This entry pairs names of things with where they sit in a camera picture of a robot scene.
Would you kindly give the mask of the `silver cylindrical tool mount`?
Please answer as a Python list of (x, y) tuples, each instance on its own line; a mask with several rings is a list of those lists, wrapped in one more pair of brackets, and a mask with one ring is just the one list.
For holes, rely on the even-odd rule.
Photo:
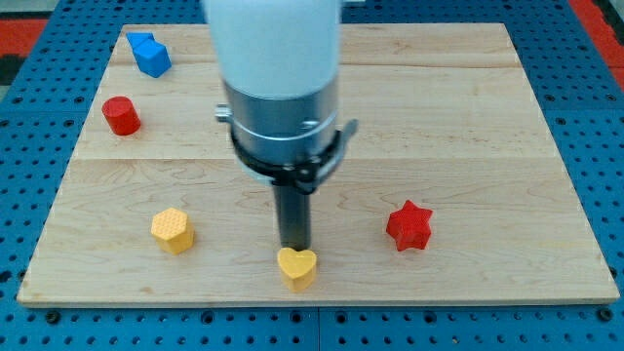
[(224, 85), (228, 102), (215, 118), (230, 127), (234, 152), (244, 171), (265, 185), (287, 186), (310, 195), (339, 167), (359, 121), (340, 130), (337, 81), (305, 96), (256, 97)]

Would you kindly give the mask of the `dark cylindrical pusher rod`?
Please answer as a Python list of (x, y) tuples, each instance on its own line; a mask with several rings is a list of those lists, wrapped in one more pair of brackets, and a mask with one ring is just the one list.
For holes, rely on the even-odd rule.
[(296, 251), (311, 246), (310, 199), (290, 186), (274, 186), (280, 243)]

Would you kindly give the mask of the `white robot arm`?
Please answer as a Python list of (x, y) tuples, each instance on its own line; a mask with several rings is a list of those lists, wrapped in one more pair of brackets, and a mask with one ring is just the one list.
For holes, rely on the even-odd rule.
[(358, 123), (338, 116), (339, 0), (206, 0), (202, 4), (242, 167), (270, 185), (280, 243), (311, 246), (310, 195), (337, 169)]

